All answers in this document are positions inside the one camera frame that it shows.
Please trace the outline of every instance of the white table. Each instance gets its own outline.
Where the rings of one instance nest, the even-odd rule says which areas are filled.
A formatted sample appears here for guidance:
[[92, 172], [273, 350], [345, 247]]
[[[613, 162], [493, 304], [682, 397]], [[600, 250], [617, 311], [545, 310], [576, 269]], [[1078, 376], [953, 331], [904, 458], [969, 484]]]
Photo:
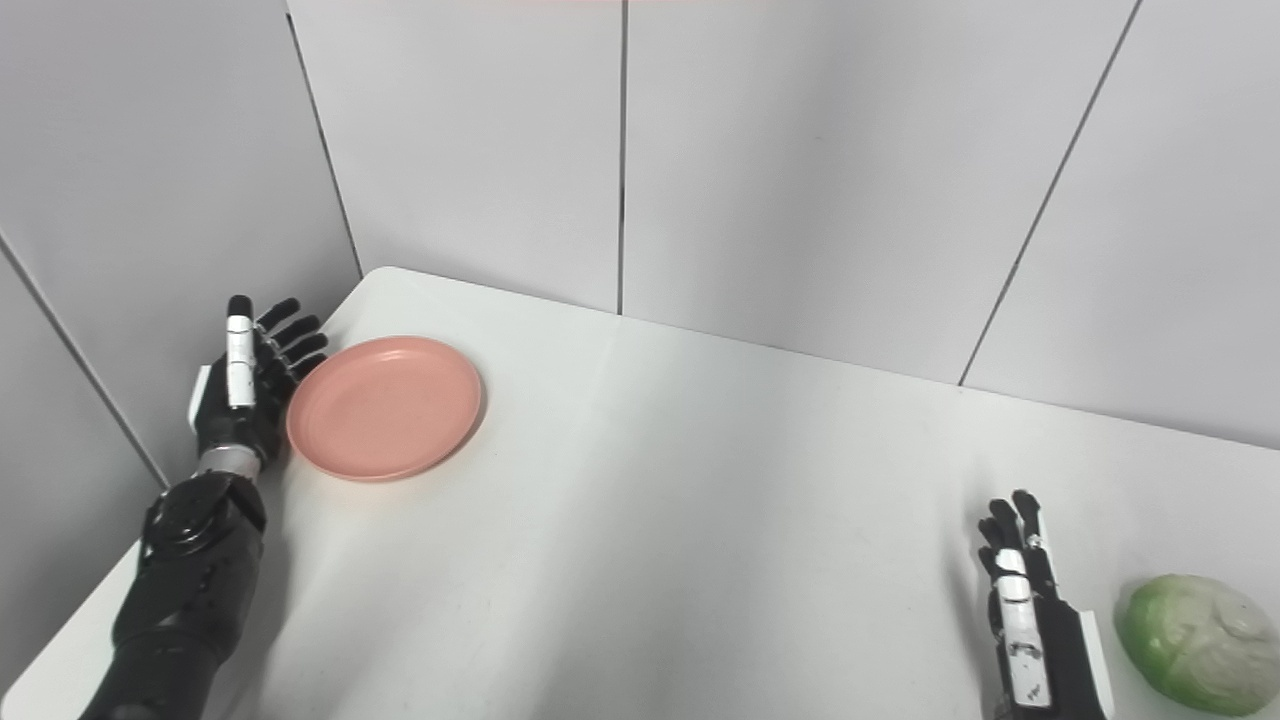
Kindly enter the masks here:
[[[1100, 614], [1120, 719], [1202, 717], [1124, 657], [1126, 583], [1213, 575], [1280, 618], [1280, 452], [396, 269], [328, 332], [458, 347], [485, 418], [417, 478], [293, 459], [265, 482], [259, 596], [206, 717], [977, 719], [997, 683], [973, 528], [1023, 486]], [[78, 715], [132, 564], [4, 720]]]

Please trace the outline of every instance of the pink plate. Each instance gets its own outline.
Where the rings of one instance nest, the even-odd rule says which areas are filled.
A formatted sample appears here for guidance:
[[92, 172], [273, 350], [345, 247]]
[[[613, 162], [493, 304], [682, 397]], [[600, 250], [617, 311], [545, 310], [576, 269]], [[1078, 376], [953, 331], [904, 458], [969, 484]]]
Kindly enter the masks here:
[[384, 337], [316, 368], [293, 396], [298, 455], [348, 480], [396, 480], [444, 460], [480, 413], [480, 375], [443, 342]]

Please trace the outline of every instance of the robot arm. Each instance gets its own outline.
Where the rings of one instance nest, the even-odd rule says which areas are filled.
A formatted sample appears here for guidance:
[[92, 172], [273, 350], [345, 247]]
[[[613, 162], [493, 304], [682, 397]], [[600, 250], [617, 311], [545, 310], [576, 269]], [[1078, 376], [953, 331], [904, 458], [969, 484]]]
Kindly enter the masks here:
[[978, 559], [991, 577], [988, 601], [1005, 687], [998, 720], [1108, 720], [1111, 682], [1093, 612], [1059, 597], [1039, 502], [1027, 491], [1014, 503], [992, 500], [978, 523], [987, 547]]
[[239, 642], [257, 583], [266, 514], [253, 480], [279, 454], [282, 410], [324, 360], [312, 315], [287, 300], [257, 322], [232, 299], [227, 355], [201, 370], [192, 402], [196, 473], [147, 510], [138, 571], [111, 632], [115, 653], [81, 720], [198, 720]]

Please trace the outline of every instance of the panel seam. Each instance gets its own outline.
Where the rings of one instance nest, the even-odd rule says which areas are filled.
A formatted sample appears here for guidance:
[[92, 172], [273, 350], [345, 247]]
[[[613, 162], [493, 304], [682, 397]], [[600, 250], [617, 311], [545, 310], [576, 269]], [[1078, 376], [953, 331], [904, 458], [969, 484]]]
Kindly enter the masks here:
[[623, 263], [626, 260], [627, 217], [627, 61], [630, 50], [631, 0], [622, 1], [622, 58], [618, 76], [618, 297], [617, 314], [622, 315]]
[[298, 31], [293, 26], [293, 13], [284, 13], [284, 22], [289, 26], [289, 37], [293, 40], [293, 53], [298, 59], [298, 69], [302, 70], [302, 83], [307, 88], [307, 102], [311, 104], [311, 117], [316, 123], [316, 133], [320, 136], [320, 149], [324, 151], [324, 163], [329, 168], [329, 182], [333, 184], [333, 195], [338, 199], [338, 211], [342, 214], [342, 227], [347, 232], [347, 243], [351, 246], [351, 258], [356, 261], [356, 273], [360, 279], [365, 279], [365, 266], [360, 261], [360, 250], [356, 247], [356, 236], [351, 232], [351, 218], [347, 215], [347, 202], [342, 197], [342, 188], [338, 187], [338, 173], [333, 169], [333, 154], [329, 151], [329, 138], [324, 133], [324, 123], [320, 122], [320, 109], [316, 106], [316, 96], [311, 90], [311, 74], [307, 73], [307, 63], [302, 59], [302, 45], [298, 42]]
[[1062, 170], [1066, 168], [1066, 163], [1071, 159], [1071, 154], [1075, 151], [1075, 145], [1080, 140], [1084, 124], [1089, 120], [1089, 114], [1093, 113], [1093, 105], [1102, 94], [1102, 86], [1106, 85], [1107, 77], [1111, 74], [1111, 68], [1115, 65], [1116, 58], [1120, 55], [1120, 49], [1124, 46], [1125, 38], [1129, 36], [1129, 28], [1133, 27], [1133, 20], [1138, 17], [1138, 9], [1142, 8], [1142, 3], [1143, 0], [1137, 0], [1133, 4], [1133, 9], [1129, 12], [1129, 18], [1125, 20], [1124, 28], [1120, 31], [1120, 37], [1116, 40], [1115, 47], [1111, 49], [1111, 55], [1107, 58], [1107, 64], [1102, 68], [1102, 74], [1098, 77], [1097, 85], [1093, 86], [1093, 94], [1089, 96], [1089, 101], [1084, 106], [1080, 122], [1076, 123], [1075, 132], [1071, 133], [1071, 141], [1068, 142], [1066, 151], [1062, 154], [1062, 159], [1057, 164], [1057, 169], [1053, 172], [1053, 179], [1050, 181], [1048, 190], [1044, 192], [1044, 197], [1041, 200], [1039, 208], [1036, 210], [1036, 217], [1032, 218], [1030, 228], [1028, 228], [1027, 236], [1023, 238], [1023, 243], [1018, 249], [1018, 255], [1014, 256], [1014, 264], [1009, 268], [1009, 274], [1005, 275], [1005, 283], [1001, 286], [1000, 293], [996, 296], [996, 302], [992, 305], [991, 313], [987, 314], [987, 322], [982, 325], [982, 332], [978, 333], [978, 342], [974, 343], [973, 351], [969, 354], [969, 360], [964, 365], [964, 372], [960, 373], [960, 382], [956, 383], [960, 387], [964, 387], [965, 382], [969, 379], [969, 372], [973, 369], [973, 364], [978, 359], [978, 352], [982, 350], [983, 342], [987, 341], [987, 333], [991, 332], [991, 325], [996, 320], [996, 314], [1000, 313], [1000, 307], [1004, 305], [1005, 297], [1009, 295], [1009, 288], [1014, 284], [1014, 277], [1018, 275], [1018, 270], [1023, 264], [1023, 258], [1027, 255], [1027, 249], [1030, 247], [1032, 236], [1034, 236], [1036, 231], [1039, 228], [1041, 219], [1044, 217], [1044, 209], [1048, 208], [1050, 200], [1053, 197], [1053, 191], [1057, 190], [1057, 183], [1062, 178]]
[[31, 296], [32, 301], [36, 304], [36, 307], [40, 309], [40, 313], [45, 316], [45, 322], [47, 322], [49, 325], [52, 328], [54, 334], [58, 336], [58, 340], [63, 343], [63, 347], [67, 350], [68, 355], [72, 356], [72, 360], [76, 363], [77, 368], [79, 368], [81, 374], [84, 375], [84, 378], [88, 380], [90, 387], [93, 388], [93, 392], [97, 395], [99, 400], [106, 407], [106, 411], [111, 415], [111, 420], [115, 421], [120, 432], [124, 433], [124, 438], [133, 448], [133, 452], [138, 455], [138, 459], [142, 460], [142, 465], [147, 469], [147, 473], [151, 474], [151, 478], [156, 482], [156, 484], [160, 486], [161, 489], [168, 488], [169, 483], [165, 480], [165, 475], [160, 470], [160, 465], [156, 464], [155, 459], [151, 457], [151, 454], [147, 452], [146, 447], [142, 445], [142, 439], [129, 425], [128, 420], [124, 418], [124, 413], [111, 398], [111, 393], [106, 391], [106, 386], [102, 383], [102, 378], [100, 378], [99, 374], [93, 370], [92, 365], [90, 365], [88, 359], [81, 351], [79, 346], [76, 343], [76, 340], [72, 338], [70, 332], [67, 331], [67, 327], [63, 324], [61, 319], [58, 318], [58, 314], [54, 311], [54, 307], [49, 304], [49, 300], [45, 297], [45, 293], [40, 290], [40, 286], [36, 284], [36, 281], [27, 270], [27, 266], [23, 265], [22, 260], [18, 258], [18, 254], [14, 251], [13, 246], [9, 245], [9, 241], [4, 237], [3, 231], [0, 231], [0, 255], [3, 255], [4, 259], [13, 268], [14, 274], [18, 275], [18, 282], [20, 282], [22, 286], [26, 288], [27, 295]]

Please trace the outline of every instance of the green cabbage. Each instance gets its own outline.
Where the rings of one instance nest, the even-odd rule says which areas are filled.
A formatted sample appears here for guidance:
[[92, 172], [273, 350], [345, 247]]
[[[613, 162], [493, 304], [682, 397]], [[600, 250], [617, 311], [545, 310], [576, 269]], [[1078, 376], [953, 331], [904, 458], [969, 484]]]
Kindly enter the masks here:
[[1280, 692], [1280, 635], [1244, 594], [1208, 578], [1164, 575], [1116, 618], [1120, 642], [1153, 688], [1197, 710], [1240, 716]]

